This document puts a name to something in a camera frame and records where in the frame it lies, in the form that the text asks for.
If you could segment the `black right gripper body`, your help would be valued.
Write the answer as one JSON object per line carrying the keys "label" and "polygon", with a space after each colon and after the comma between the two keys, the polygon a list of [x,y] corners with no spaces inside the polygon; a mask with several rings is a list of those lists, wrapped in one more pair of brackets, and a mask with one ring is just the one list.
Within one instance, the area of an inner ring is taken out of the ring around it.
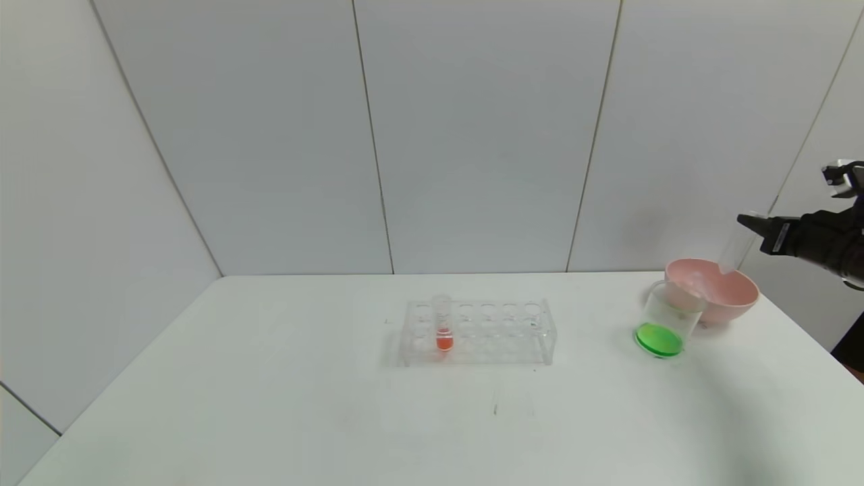
{"label": "black right gripper body", "polygon": [[851,209],[799,218],[771,217],[760,251],[794,257],[827,271],[856,271],[856,221]]}

